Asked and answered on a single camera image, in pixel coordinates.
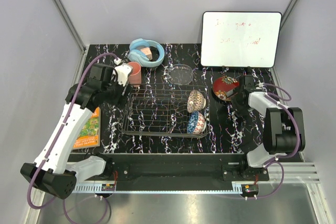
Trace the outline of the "beige patterned bowl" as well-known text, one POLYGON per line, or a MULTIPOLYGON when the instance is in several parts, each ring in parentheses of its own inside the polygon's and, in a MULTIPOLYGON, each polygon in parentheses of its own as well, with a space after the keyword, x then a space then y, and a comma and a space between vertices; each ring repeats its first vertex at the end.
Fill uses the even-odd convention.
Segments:
POLYGON ((187 111, 192 113, 194 111, 200 111, 206 106, 206 100, 202 93, 197 90, 192 90, 187 100, 187 111))

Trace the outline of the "pink plastic cup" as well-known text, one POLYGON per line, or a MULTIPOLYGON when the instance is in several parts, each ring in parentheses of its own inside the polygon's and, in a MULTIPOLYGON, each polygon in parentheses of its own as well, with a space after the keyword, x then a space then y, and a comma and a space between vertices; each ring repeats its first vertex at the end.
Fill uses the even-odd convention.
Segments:
POLYGON ((128 65, 132 67, 132 72, 128 77, 129 84, 138 87, 142 82, 141 65, 137 62, 128 62, 128 65))

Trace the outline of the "blue triangle pattern bowl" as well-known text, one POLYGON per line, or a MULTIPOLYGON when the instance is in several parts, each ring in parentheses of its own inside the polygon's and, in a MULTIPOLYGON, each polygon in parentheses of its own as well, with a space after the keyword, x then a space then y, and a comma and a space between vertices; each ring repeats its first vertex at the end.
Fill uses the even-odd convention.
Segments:
POLYGON ((206 120, 201 112, 194 111, 191 113, 188 125, 188 134, 201 134, 206 128, 206 120))

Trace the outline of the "clear glass bowl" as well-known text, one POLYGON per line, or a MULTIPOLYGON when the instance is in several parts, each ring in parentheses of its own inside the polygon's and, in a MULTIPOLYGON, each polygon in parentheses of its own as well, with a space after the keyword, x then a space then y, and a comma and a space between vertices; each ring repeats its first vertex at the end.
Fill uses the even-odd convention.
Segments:
POLYGON ((193 76, 193 69, 188 65, 175 64, 167 70, 167 79, 172 84, 188 85, 193 81, 193 76))

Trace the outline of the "black wire dish rack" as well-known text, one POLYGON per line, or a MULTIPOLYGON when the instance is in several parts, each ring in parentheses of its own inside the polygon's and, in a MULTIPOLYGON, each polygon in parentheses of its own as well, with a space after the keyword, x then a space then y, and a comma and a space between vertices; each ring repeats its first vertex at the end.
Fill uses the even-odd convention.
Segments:
POLYGON ((209 95, 206 86, 147 83, 133 89, 122 109, 119 130, 127 135, 203 138, 209 133, 209 95), (191 129, 187 101, 192 91, 202 94, 203 129, 191 129))

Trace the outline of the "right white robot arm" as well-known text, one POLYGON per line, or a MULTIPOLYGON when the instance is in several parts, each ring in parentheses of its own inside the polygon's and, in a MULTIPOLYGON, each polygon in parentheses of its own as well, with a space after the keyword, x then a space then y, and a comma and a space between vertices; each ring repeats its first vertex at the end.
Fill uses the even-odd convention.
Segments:
POLYGON ((288 107, 277 101, 275 94, 260 90, 243 89, 231 103, 239 115, 255 110, 264 117, 262 143, 246 154, 247 162, 238 167, 239 176, 250 180, 257 168, 279 158, 291 158, 306 146, 303 112, 298 107, 288 107))

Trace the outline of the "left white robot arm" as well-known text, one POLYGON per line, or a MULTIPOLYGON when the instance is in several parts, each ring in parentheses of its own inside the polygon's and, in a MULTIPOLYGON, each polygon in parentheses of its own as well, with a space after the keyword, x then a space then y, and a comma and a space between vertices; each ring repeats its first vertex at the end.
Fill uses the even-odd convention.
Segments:
POLYGON ((79 134, 94 111, 103 103, 125 105, 131 91, 128 77, 132 67, 95 63, 78 84, 69 89, 61 118, 48 143, 33 163, 24 163, 20 173, 30 188, 66 199, 75 186, 93 176, 103 180, 113 175, 113 160, 103 154, 92 154, 68 165, 68 158, 79 134))

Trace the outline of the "red floral lacquer bowl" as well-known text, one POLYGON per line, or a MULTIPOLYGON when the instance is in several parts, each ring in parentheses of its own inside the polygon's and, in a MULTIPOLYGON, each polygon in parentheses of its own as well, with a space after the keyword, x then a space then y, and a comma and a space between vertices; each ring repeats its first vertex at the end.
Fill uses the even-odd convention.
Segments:
POLYGON ((234 90, 239 87, 239 82, 229 76, 217 78, 212 86, 213 93, 222 101, 230 101, 236 94, 234 90))

